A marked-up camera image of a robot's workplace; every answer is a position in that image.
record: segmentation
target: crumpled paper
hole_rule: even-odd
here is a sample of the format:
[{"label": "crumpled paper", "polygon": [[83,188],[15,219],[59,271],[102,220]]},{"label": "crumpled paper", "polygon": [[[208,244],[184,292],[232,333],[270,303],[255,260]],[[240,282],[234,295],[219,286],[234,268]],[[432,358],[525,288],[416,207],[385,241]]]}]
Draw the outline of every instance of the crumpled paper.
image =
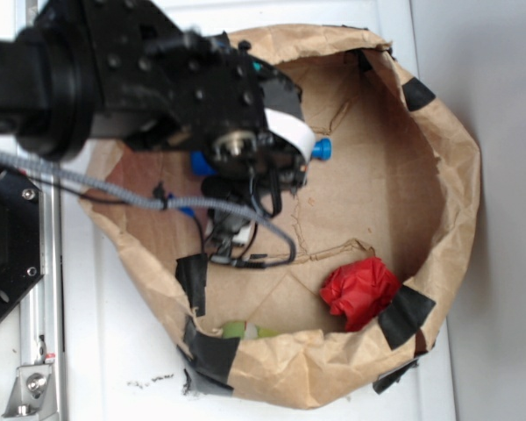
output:
[{"label": "crumpled paper", "polygon": [[[188,318],[208,335],[218,335],[230,320],[283,332],[241,341],[227,383],[234,396],[316,408],[409,362],[425,343],[426,351],[433,347],[470,258],[480,152],[440,100],[408,110],[402,86],[413,76],[369,31],[279,25],[230,38],[233,44],[248,39],[251,54],[302,87],[305,118],[318,138],[333,143],[332,159],[311,163],[308,185],[296,197],[283,197],[276,218],[296,239],[296,262],[265,271],[210,265],[207,312],[198,318],[174,278],[175,260],[199,252],[188,217],[175,210],[82,206],[115,243],[140,294],[185,354]],[[361,54],[351,53],[355,49]],[[159,181],[176,196],[199,194],[200,179],[183,153],[132,153],[103,142],[89,172],[146,196]],[[281,247],[261,232],[252,252],[285,253]],[[417,335],[395,350],[377,318],[345,333],[319,297],[334,268],[374,255],[404,285],[436,302]]]}]

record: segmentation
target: cable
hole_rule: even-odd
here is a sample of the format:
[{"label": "cable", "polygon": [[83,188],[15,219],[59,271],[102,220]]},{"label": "cable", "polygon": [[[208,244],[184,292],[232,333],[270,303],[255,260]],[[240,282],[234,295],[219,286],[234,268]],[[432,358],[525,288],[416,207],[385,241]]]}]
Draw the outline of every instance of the cable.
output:
[{"label": "cable", "polygon": [[76,189],[71,189],[67,186],[63,186],[59,182],[49,182],[47,180],[43,180],[42,178],[35,177],[33,175],[24,175],[28,179],[30,179],[33,182],[40,182],[42,184],[46,184],[48,186],[53,186],[56,189],[60,189],[62,191],[66,191],[67,193],[70,193],[72,195],[78,196],[81,199],[89,200],[92,203],[98,203],[98,204],[107,204],[107,205],[122,205],[122,204],[128,204],[127,202],[124,202],[122,200],[110,200],[110,199],[102,199],[101,197],[95,197],[92,195],[89,195],[87,193],[82,193]]},{"label": "cable", "polygon": [[201,240],[201,253],[204,253],[204,234],[203,234],[203,224],[197,215],[191,217],[195,221],[196,229],[199,232],[199,240]]},{"label": "cable", "polygon": [[109,195],[118,197],[121,201],[140,208],[161,211],[163,209],[176,208],[210,208],[224,212],[234,213],[242,218],[254,221],[267,228],[270,232],[281,238],[288,245],[289,255],[285,260],[273,262],[249,262],[245,260],[230,260],[228,263],[237,268],[273,268],[286,265],[294,261],[296,257],[295,242],[281,228],[274,225],[267,219],[258,215],[257,212],[244,205],[228,203],[223,200],[212,199],[210,197],[175,197],[161,201],[140,196],[128,189],[117,186],[110,182],[104,182],[88,175],[78,174],[73,171],[60,168],[58,165],[46,161],[33,161],[9,153],[0,151],[0,165],[14,168],[25,168],[35,173],[53,175],[61,179],[66,179],[76,184],[86,185],[94,189],[101,190]]}]

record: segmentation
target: green object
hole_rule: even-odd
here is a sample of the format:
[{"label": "green object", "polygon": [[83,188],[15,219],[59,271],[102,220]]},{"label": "green object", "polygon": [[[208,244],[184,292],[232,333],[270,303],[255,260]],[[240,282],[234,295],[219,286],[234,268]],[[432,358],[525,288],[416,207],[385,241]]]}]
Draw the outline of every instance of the green object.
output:
[{"label": "green object", "polygon": [[272,329],[265,327],[259,327],[250,322],[235,321],[228,322],[222,326],[222,338],[240,338],[240,339],[259,339],[259,338],[272,338],[277,336],[279,333]]}]

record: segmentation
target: gray braided cable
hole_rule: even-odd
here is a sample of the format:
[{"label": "gray braided cable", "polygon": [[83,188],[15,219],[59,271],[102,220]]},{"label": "gray braided cable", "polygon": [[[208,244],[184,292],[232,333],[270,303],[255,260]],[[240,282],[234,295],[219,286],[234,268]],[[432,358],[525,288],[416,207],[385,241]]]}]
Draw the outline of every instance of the gray braided cable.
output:
[{"label": "gray braided cable", "polygon": [[261,226],[267,228],[270,232],[283,239],[290,250],[288,261],[283,262],[271,262],[264,265],[264,267],[278,266],[280,264],[289,263],[295,259],[296,245],[295,242],[277,225],[271,223],[268,219],[262,217],[251,208],[235,203],[225,202],[224,200],[217,200],[210,197],[174,197],[167,200],[167,203],[161,202],[159,199],[151,199],[137,195],[132,191],[123,187],[117,186],[111,182],[105,182],[88,175],[79,174],[74,171],[62,169],[57,165],[46,162],[46,161],[34,161],[16,156],[10,153],[0,151],[0,166],[7,168],[25,168],[27,170],[42,173],[47,175],[53,175],[61,180],[68,180],[76,184],[91,187],[92,189],[101,190],[111,196],[118,197],[122,201],[132,206],[137,206],[144,209],[150,209],[154,211],[162,211],[165,208],[177,209],[177,208],[208,208],[219,211],[229,212],[234,215],[238,215],[242,218],[254,221]]}]

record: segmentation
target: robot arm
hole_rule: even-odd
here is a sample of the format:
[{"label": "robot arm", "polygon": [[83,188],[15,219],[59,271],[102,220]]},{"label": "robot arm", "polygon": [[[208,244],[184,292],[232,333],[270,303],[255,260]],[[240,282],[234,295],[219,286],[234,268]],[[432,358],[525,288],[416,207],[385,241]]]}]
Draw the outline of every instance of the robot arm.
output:
[{"label": "robot arm", "polygon": [[[206,196],[271,218],[281,192],[306,182],[315,138],[300,90],[248,50],[183,32],[147,0],[50,0],[34,26],[0,42],[0,134],[50,161],[75,156],[87,138],[200,151],[217,172]],[[231,222],[213,236],[230,257],[245,221],[215,218]]]}]

